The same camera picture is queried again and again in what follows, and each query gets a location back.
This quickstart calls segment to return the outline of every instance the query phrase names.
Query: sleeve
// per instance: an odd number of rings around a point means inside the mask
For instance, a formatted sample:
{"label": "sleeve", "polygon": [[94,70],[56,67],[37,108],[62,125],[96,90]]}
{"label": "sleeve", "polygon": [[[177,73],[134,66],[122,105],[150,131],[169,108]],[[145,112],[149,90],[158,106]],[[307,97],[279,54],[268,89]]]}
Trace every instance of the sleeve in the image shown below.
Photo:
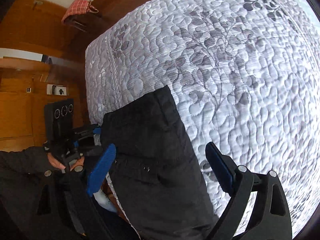
{"label": "sleeve", "polygon": [[22,152],[0,151],[0,169],[18,173],[38,173],[53,170],[42,147],[29,147]]}

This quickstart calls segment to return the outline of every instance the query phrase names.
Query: blue plastic part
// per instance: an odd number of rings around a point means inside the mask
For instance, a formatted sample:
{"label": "blue plastic part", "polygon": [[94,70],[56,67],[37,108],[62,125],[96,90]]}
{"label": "blue plastic part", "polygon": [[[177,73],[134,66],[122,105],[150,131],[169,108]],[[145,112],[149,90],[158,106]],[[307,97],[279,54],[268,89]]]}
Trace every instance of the blue plastic part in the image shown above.
{"label": "blue plastic part", "polygon": [[228,167],[221,158],[221,153],[217,152],[213,143],[208,143],[205,147],[205,156],[222,188],[222,190],[229,195],[234,191],[233,189],[233,176]]}
{"label": "blue plastic part", "polygon": [[101,134],[101,127],[97,127],[93,129],[94,134]]}
{"label": "blue plastic part", "polygon": [[88,176],[87,194],[90,197],[92,197],[93,193],[99,191],[115,158],[116,146],[110,144]]}

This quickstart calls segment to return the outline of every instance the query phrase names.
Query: black pants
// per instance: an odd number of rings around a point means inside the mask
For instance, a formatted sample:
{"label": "black pants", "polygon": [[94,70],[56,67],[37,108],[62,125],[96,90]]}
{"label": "black pants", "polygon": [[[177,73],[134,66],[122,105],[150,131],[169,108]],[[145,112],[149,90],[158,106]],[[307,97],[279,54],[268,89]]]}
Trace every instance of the black pants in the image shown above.
{"label": "black pants", "polygon": [[205,239],[216,217],[170,89],[105,114],[101,143],[117,148],[110,169],[132,225],[149,240]]}

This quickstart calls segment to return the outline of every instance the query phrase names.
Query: wooden cabinet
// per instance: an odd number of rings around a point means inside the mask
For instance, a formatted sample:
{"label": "wooden cabinet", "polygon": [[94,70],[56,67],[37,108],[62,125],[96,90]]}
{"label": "wooden cabinet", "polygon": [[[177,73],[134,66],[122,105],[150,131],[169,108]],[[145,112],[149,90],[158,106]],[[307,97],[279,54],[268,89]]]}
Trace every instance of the wooden cabinet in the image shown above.
{"label": "wooden cabinet", "polygon": [[[31,86],[31,93],[26,92],[28,86]],[[44,106],[48,103],[73,98],[74,127],[83,125],[77,86],[65,85],[67,96],[46,95],[46,86],[45,82],[1,79],[0,150],[20,151],[30,146],[41,146],[46,141]]]}
{"label": "wooden cabinet", "polygon": [[0,138],[32,135],[31,96],[0,93]]}

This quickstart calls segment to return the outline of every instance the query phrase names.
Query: black jacket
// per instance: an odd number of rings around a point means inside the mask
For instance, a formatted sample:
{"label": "black jacket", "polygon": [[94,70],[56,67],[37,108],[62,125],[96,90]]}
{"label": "black jacket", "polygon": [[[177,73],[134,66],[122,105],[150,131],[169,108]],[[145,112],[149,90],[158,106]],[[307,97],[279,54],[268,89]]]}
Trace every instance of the black jacket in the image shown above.
{"label": "black jacket", "polygon": [[28,235],[30,215],[41,176],[53,170],[42,147],[30,147],[22,152],[0,151],[0,234],[20,231]]}
{"label": "black jacket", "polygon": [[204,240],[217,216],[168,86],[105,114],[102,147],[129,221],[148,240]]}

